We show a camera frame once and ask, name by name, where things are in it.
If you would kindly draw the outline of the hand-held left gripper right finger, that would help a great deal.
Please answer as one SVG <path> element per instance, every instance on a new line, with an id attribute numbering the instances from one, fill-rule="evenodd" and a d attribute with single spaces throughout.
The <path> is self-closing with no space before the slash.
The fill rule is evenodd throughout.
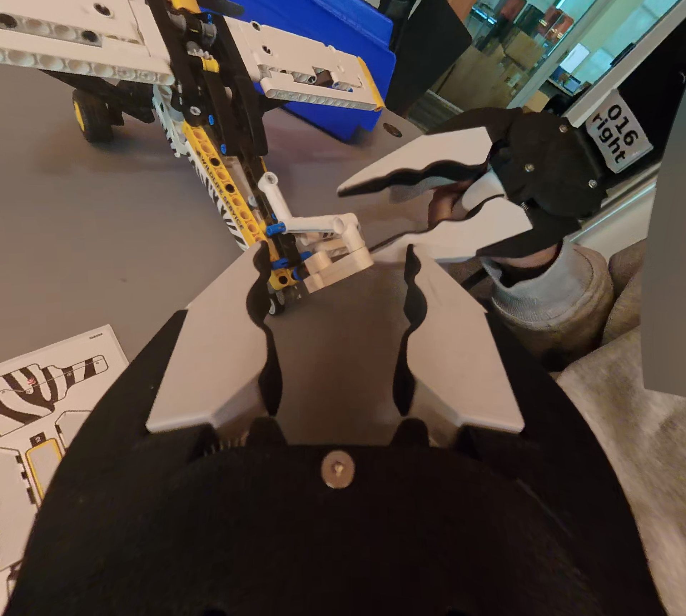
<path id="1" fill-rule="evenodd" d="M 404 270 L 408 322 L 392 394 L 399 414 L 430 434 L 465 426 L 518 434 L 525 426 L 484 308 L 433 260 L 409 245 Z"/>

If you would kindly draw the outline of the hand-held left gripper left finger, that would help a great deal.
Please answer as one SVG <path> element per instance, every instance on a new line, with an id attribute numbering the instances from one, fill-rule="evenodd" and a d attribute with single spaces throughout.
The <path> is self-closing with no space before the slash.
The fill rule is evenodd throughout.
<path id="1" fill-rule="evenodd" d="M 186 308 L 146 423 L 162 433 L 209 425 L 242 434 L 276 416 L 283 379 L 272 331 L 266 243 L 252 245 Z"/>

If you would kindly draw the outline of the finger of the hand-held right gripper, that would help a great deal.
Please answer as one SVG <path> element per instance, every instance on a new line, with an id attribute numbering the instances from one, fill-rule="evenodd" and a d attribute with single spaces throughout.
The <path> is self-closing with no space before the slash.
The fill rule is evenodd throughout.
<path id="1" fill-rule="evenodd" d="M 400 192 L 411 200 L 441 186 L 468 181 L 462 204 L 467 211 L 493 197 L 507 199 L 499 179 L 488 171 L 493 141 L 485 127 L 425 134 L 366 166 L 341 183 L 341 198 Z"/>
<path id="2" fill-rule="evenodd" d="M 532 229 L 523 207 L 493 197 L 467 212 L 463 220 L 447 219 L 430 228 L 427 253 L 437 261 L 463 261 Z"/>

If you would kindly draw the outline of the white yellow lego airplane model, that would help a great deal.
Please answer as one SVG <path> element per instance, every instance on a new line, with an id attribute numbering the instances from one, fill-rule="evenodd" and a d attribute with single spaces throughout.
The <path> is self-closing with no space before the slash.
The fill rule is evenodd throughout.
<path id="1" fill-rule="evenodd" d="M 270 252 L 270 313 L 287 292 L 314 293 L 373 265 L 352 213 L 292 215 L 263 158 L 263 115 L 290 102 L 379 111 L 363 59 L 236 18 L 227 0 L 1 0 L 1 63 L 73 89 L 89 143 L 127 114 L 159 121 L 237 245 Z"/>

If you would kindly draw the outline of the person's right forearm grey sleeve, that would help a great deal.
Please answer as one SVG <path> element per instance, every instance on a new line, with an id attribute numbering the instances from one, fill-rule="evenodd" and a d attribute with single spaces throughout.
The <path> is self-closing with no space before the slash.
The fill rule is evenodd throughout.
<path id="1" fill-rule="evenodd" d="M 605 258 L 563 243 L 554 261 L 532 278 L 494 259 L 482 264 L 493 282 L 491 304 L 523 347 L 546 369 L 561 371 L 600 345 L 615 301 Z"/>

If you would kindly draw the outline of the person's right hand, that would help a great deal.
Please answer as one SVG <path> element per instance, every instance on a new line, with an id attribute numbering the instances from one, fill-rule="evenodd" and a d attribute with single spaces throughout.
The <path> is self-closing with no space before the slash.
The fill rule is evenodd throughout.
<path id="1" fill-rule="evenodd" d="M 433 228 L 447 219 L 463 220 L 466 217 L 467 210 L 462 204 L 462 196 L 467 191 L 469 185 L 468 181 L 462 181 L 447 184 L 433 190 L 427 214 L 429 228 Z"/>

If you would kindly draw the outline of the stack of cardboard boxes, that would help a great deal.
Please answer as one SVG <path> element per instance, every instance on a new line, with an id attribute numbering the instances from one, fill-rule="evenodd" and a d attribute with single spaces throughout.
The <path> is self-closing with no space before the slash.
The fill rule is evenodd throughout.
<path id="1" fill-rule="evenodd" d="M 462 111 L 507 108 L 530 80 L 544 47 L 518 29 L 504 44 L 491 41 L 480 51 L 470 45 L 434 86 L 440 97 Z"/>

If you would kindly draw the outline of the black office chair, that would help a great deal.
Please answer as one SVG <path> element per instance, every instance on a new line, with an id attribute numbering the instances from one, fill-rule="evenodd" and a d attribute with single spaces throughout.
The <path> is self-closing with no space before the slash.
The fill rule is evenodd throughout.
<path id="1" fill-rule="evenodd" d="M 448 0 L 380 0 L 378 11 L 392 22 L 389 49 L 396 56 L 386 107 L 407 116 L 472 37 Z"/>

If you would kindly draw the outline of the zebra striped sticker sheet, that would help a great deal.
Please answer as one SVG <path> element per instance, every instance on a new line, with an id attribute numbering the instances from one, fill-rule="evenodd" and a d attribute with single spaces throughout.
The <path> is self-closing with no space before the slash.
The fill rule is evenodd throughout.
<path id="1" fill-rule="evenodd" d="M 1 363 L 1 583 L 78 430 L 128 366 L 110 325 Z"/>

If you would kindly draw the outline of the person's grey clothing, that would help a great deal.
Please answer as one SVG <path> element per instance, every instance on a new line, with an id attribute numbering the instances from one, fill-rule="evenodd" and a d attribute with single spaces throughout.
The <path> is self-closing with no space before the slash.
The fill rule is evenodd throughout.
<path id="1" fill-rule="evenodd" d="M 646 389 L 641 285 L 646 240 L 609 263 L 578 246 L 562 272 L 580 293 L 558 326 L 558 383 L 596 434 L 630 502 L 670 615 L 685 614 L 685 398 Z"/>

